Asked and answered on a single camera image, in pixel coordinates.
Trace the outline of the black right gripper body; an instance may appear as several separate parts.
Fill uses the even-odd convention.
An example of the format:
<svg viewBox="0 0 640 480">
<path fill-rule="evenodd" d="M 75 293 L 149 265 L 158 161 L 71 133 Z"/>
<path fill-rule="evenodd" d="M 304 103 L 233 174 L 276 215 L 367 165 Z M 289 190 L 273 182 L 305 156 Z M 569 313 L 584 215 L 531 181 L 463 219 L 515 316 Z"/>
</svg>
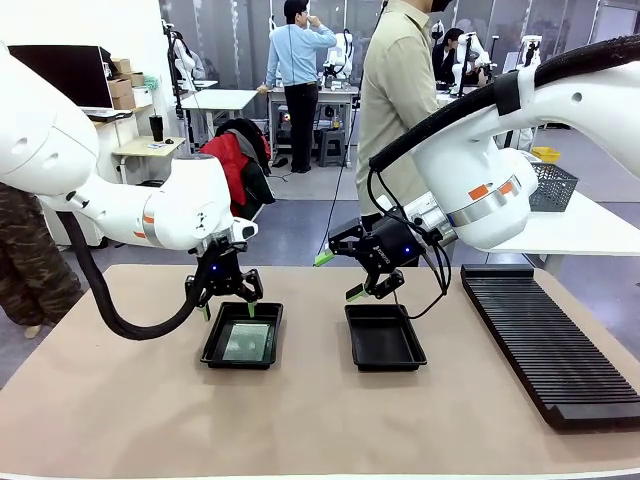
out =
<svg viewBox="0 0 640 480">
<path fill-rule="evenodd" d="M 394 219 L 362 219 L 365 251 L 389 273 L 397 267 L 417 267 L 426 249 L 416 240 L 412 230 Z"/>
</svg>

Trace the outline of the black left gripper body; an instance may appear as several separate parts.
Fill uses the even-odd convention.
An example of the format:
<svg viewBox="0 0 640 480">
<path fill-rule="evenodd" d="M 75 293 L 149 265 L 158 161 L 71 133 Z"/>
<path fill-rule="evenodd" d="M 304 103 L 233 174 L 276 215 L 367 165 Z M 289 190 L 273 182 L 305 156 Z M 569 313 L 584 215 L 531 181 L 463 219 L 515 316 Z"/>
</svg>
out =
<svg viewBox="0 0 640 480">
<path fill-rule="evenodd" d="M 246 242 L 214 241 L 206 253 L 213 256 L 207 265 L 204 288 L 200 302 L 208 302 L 213 296 L 235 295 L 250 301 L 250 290 L 245 285 L 245 274 L 240 270 L 238 254 L 247 250 Z"/>
</svg>

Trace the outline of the pale green glass plate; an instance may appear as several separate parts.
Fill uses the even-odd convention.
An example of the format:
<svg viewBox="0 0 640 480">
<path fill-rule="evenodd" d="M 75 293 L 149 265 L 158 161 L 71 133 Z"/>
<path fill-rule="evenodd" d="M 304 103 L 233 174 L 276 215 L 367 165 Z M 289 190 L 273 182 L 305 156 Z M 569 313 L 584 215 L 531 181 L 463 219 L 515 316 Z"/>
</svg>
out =
<svg viewBox="0 0 640 480">
<path fill-rule="evenodd" d="M 236 323 L 223 351 L 224 361 L 261 362 L 269 339 L 268 324 Z"/>
</svg>

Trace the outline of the black ESD tray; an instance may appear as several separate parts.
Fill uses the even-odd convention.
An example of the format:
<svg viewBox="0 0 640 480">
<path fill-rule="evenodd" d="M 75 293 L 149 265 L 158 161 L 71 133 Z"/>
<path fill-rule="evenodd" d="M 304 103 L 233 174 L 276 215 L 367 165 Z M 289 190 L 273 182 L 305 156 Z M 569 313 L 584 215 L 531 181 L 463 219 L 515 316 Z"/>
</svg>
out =
<svg viewBox="0 0 640 480">
<path fill-rule="evenodd" d="M 411 372 L 428 363 L 403 305 L 346 305 L 345 316 L 360 372 Z"/>
<path fill-rule="evenodd" d="M 281 303 L 258 303 L 255 308 L 255 317 L 250 318 L 247 304 L 223 302 L 204 345 L 200 361 L 211 369 L 268 370 L 277 360 L 278 334 L 283 311 L 284 307 Z M 269 339 L 261 362 L 224 361 L 222 359 L 231 327 L 236 323 L 269 325 Z"/>
</svg>

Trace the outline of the grey step stool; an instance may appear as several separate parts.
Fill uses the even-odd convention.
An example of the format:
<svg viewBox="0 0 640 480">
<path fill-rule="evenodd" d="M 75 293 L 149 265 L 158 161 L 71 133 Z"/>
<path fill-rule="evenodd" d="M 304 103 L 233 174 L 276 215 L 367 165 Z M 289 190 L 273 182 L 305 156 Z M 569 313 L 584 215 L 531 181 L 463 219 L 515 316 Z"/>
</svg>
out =
<svg viewBox="0 0 640 480">
<path fill-rule="evenodd" d="M 317 163 L 320 167 L 339 166 L 346 162 L 344 129 L 321 129 Z"/>
</svg>

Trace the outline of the red jacket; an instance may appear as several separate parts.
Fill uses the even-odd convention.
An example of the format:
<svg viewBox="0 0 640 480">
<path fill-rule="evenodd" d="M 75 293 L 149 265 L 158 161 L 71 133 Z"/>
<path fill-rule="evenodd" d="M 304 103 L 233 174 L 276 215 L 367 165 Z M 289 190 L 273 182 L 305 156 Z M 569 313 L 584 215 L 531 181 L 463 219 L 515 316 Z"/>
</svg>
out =
<svg viewBox="0 0 640 480">
<path fill-rule="evenodd" d="M 200 152 L 216 157 L 221 163 L 231 196 L 231 211 L 237 215 L 247 202 L 242 172 L 248 158 L 240 150 L 236 136 L 224 133 L 207 142 Z"/>
</svg>

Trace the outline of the person in beige shirt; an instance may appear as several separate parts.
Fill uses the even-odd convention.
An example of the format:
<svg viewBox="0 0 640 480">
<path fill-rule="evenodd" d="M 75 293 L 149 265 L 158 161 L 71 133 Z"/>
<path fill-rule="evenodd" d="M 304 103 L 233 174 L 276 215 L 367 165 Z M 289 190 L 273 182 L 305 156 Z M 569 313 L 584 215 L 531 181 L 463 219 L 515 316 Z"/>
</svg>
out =
<svg viewBox="0 0 640 480">
<path fill-rule="evenodd" d="M 369 42 L 363 62 L 355 175 L 361 223 L 366 230 L 382 218 L 369 195 L 383 195 L 383 185 L 402 205 L 427 193 L 409 153 L 386 168 L 381 179 L 370 183 L 369 160 L 438 110 L 427 27 L 429 14 L 445 10 L 450 2 L 389 0 Z"/>
</svg>

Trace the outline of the small wooden top desk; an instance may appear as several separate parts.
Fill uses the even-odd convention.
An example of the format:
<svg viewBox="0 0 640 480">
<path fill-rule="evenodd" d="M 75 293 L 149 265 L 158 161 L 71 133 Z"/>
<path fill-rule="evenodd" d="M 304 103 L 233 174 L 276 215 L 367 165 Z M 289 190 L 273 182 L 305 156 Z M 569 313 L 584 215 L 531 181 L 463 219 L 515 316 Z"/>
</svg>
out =
<svg viewBox="0 0 640 480">
<path fill-rule="evenodd" d="M 118 158 L 116 170 L 121 182 L 128 183 L 127 161 L 130 158 L 168 158 L 185 143 L 182 137 L 168 137 L 163 141 L 155 141 L 152 136 L 138 136 L 116 148 L 112 155 Z"/>
</svg>

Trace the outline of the person in camouflage trousers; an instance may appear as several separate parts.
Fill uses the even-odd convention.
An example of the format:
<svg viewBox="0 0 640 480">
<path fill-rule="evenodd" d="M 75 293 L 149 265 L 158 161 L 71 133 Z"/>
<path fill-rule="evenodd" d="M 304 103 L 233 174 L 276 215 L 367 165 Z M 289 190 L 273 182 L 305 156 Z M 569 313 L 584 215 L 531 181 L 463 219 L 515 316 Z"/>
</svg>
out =
<svg viewBox="0 0 640 480">
<path fill-rule="evenodd" d="M 82 297 L 37 198 L 0 183 L 0 307 L 25 337 L 56 325 Z"/>
</svg>

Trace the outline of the black slotted board rack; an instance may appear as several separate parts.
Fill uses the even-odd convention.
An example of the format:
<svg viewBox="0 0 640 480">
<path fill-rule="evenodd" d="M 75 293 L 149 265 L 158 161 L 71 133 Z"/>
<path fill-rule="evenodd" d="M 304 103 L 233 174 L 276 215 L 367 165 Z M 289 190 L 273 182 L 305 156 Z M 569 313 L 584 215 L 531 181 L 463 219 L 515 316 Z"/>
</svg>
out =
<svg viewBox="0 0 640 480">
<path fill-rule="evenodd" d="M 640 429 L 640 393 L 537 283 L 533 268 L 464 265 L 461 281 L 550 427 Z"/>
</svg>

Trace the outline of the grey mesh basket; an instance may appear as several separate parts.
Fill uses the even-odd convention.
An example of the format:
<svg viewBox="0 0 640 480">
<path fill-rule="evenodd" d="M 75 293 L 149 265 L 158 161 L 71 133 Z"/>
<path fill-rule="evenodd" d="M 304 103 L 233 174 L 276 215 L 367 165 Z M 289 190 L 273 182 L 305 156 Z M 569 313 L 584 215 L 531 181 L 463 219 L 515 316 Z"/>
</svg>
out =
<svg viewBox="0 0 640 480">
<path fill-rule="evenodd" d="M 533 163 L 538 188 L 529 197 L 533 212 L 562 213 L 566 210 L 578 178 L 551 163 Z"/>
</svg>

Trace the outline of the white background desk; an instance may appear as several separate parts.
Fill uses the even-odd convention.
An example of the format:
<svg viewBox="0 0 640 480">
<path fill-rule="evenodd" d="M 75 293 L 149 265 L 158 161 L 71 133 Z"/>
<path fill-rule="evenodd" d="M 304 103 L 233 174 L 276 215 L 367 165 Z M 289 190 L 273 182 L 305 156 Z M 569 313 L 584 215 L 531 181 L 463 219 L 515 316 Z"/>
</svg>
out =
<svg viewBox="0 0 640 480">
<path fill-rule="evenodd" d="M 256 90 L 205 89 L 193 93 L 180 101 L 185 114 L 186 132 L 192 152 L 200 150 L 200 146 L 211 140 L 216 133 L 215 122 L 228 117 L 235 119 L 242 116 L 242 111 L 256 97 Z M 191 125 L 193 119 L 205 118 L 206 137 L 202 138 Z"/>
</svg>

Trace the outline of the large white table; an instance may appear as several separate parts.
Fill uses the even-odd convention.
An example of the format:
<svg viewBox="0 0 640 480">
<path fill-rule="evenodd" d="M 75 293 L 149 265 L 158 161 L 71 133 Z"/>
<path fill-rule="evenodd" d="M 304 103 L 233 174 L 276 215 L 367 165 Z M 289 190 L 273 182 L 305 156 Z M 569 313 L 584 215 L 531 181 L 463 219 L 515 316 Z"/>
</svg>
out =
<svg viewBox="0 0 640 480">
<path fill-rule="evenodd" d="M 525 229 L 489 250 L 521 254 L 555 275 L 566 256 L 640 257 L 640 229 L 575 192 L 563 212 L 533 212 Z"/>
</svg>

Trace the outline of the seated person in black jacket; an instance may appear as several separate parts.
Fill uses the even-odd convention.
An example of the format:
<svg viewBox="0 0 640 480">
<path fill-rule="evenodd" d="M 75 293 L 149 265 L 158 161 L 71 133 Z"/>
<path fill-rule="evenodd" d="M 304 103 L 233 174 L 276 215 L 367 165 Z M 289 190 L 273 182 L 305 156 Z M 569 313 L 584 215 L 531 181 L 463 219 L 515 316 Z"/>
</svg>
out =
<svg viewBox="0 0 640 480">
<path fill-rule="evenodd" d="M 458 39 L 463 34 L 463 30 L 451 28 L 444 35 L 442 42 L 434 47 L 432 60 L 434 76 L 437 82 L 454 85 L 453 66 L 457 59 Z M 473 67 L 473 62 L 477 56 L 474 52 L 470 54 L 472 68 L 471 70 L 467 70 L 466 76 L 464 77 L 464 84 L 466 86 L 475 86 L 481 83 L 479 68 Z"/>
</svg>

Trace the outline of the black computer monitor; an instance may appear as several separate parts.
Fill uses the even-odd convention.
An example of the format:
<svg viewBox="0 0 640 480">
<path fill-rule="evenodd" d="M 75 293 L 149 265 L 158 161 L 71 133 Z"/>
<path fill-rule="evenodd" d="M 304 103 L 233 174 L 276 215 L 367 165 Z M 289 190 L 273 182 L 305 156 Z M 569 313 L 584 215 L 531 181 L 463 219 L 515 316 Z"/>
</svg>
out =
<svg viewBox="0 0 640 480">
<path fill-rule="evenodd" d="M 89 45 L 13 45 L 10 54 L 84 109 L 112 109 L 111 55 Z"/>
</svg>

